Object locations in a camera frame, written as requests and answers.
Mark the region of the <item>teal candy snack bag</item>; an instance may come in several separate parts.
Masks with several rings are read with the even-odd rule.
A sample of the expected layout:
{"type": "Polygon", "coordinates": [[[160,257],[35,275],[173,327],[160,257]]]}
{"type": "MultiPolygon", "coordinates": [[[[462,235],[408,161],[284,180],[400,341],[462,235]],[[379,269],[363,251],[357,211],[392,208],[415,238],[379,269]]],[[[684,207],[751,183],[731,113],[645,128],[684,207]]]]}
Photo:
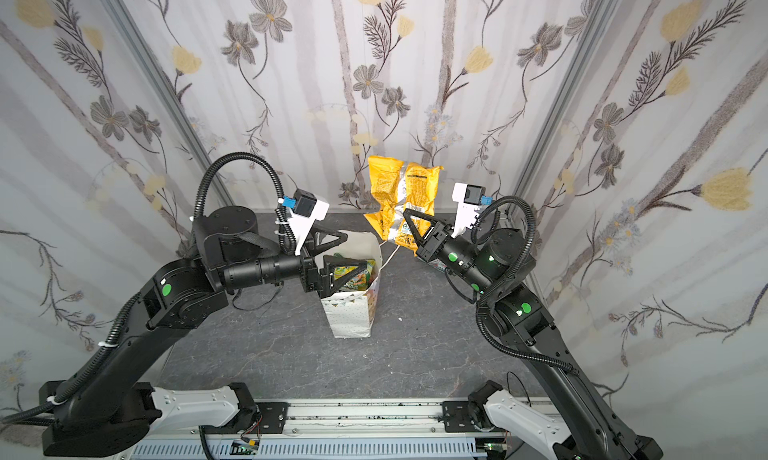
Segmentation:
{"type": "Polygon", "coordinates": [[[431,268],[433,268],[433,269],[435,269],[437,271],[440,271],[441,273],[444,273],[447,270],[446,265],[442,261],[440,261],[439,259],[435,259],[435,260],[430,261],[428,263],[428,265],[431,268]]]}

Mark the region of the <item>yellow chips snack bag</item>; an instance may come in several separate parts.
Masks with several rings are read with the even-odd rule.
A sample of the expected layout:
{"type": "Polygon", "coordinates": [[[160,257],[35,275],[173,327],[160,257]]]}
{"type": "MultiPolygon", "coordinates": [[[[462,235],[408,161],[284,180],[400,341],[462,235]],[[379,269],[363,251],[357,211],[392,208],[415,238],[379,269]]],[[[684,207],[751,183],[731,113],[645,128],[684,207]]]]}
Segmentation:
{"type": "Polygon", "coordinates": [[[365,214],[382,241],[416,251],[417,245],[404,218],[406,209],[433,215],[438,196],[441,166],[424,167],[390,157],[369,159],[371,195],[379,210],[365,214]]]}

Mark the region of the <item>cartoon animal paper bag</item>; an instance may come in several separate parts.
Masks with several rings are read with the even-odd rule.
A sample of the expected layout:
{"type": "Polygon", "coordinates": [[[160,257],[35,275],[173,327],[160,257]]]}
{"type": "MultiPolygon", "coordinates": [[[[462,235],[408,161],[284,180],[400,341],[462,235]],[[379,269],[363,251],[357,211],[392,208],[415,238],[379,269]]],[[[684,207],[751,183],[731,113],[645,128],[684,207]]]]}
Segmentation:
{"type": "Polygon", "coordinates": [[[342,230],[348,240],[329,250],[328,255],[376,262],[374,280],[365,291],[338,292],[320,299],[332,334],[337,339],[368,338],[375,319],[383,270],[393,257],[384,258],[383,242],[374,233],[342,230]]]}

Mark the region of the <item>green yellow snack bag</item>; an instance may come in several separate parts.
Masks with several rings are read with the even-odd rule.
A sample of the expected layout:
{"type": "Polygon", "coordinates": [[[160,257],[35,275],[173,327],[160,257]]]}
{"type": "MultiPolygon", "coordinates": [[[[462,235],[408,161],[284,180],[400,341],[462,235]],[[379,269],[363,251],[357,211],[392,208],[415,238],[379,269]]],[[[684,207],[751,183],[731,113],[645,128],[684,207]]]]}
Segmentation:
{"type": "MultiPolygon", "coordinates": [[[[372,259],[366,261],[366,268],[358,272],[339,288],[340,292],[355,292],[367,290],[374,280],[376,262],[372,259]]],[[[334,268],[334,279],[341,279],[355,269],[355,266],[337,266],[334,268]]]]}

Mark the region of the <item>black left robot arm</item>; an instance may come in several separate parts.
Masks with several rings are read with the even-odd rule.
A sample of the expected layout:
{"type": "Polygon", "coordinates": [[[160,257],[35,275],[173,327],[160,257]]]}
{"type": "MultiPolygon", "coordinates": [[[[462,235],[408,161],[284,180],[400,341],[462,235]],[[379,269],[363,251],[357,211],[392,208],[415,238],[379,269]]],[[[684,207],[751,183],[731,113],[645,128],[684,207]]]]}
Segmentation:
{"type": "Polygon", "coordinates": [[[161,267],[125,303],[83,367],[67,380],[43,385],[39,404],[3,417],[3,425],[41,427],[47,456],[121,453],[171,413],[143,375],[236,294],[295,278],[305,291],[327,298],[365,272],[366,261],[332,254],[347,236],[319,224],[320,202],[305,190],[278,194],[274,239],[260,234],[256,215],[247,207],[207,212],[212,181],[222,167],[239,159],[239,153],[224,155],[204,173],[194,205],[192,251],[161,267]],[[329,242],[324,244],[320,237],[325,234],[329,242]]]}

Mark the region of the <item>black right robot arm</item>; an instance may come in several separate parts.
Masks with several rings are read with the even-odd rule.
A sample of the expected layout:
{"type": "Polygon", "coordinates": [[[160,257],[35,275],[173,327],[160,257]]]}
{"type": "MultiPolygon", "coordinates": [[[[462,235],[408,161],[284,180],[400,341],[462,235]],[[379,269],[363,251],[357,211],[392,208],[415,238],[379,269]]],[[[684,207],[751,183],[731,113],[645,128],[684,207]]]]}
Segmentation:
{"type": "Polygon", "coordinates": [[[559,416],[552,418],[522,404],[502,386],[489,382],[469,397],[482,428],[500,428],[546,459],[660,459],[651,437],[634,432],[602,398],[566,346],[553,316],[524,283],[535,260],[531,254],[536,218],[530,205],[505,196],[482,211],[479,222],[513,205],[524,216],[524,230],[500,228],[484,238],[455,237],[452,225],[417,210],[404,220],[416,254],[438,259],[473,291],[475,323],[496,350],[521,360],[543,387],[559,416]]]}

